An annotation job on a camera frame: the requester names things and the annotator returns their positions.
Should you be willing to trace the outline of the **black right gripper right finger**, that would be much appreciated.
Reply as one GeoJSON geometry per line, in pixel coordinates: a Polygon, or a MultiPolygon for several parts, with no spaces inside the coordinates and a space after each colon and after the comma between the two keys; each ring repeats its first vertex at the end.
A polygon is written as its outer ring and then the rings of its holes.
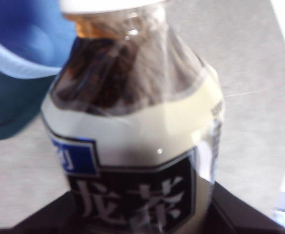
{"type": "Polygon", "coordinates": [[[207,234],[285,234],[285,228],[216,183],[205,222],[207,234]]]}

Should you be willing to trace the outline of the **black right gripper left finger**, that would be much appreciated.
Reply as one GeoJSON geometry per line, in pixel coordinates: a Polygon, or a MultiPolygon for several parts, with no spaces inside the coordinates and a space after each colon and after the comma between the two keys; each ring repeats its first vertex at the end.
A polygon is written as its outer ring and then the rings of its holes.
{"type": "Polygon", "coordinates": [[[80,234],[82,224],[72,194],[63,194],[19,222],[13,234],[80,234]]]}

